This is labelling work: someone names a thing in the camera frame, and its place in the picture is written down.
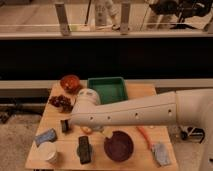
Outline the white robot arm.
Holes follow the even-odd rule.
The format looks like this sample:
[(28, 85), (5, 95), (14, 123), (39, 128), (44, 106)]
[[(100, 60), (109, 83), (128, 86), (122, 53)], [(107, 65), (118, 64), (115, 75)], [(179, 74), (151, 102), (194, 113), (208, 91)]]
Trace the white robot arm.
[(101, 105), (92, 89), (82, 89), (71, 112), (70, 124), (100, 126), (183, 125), (205, 132), (199, 171), (213, 171), (213, 89), (170, 91)]

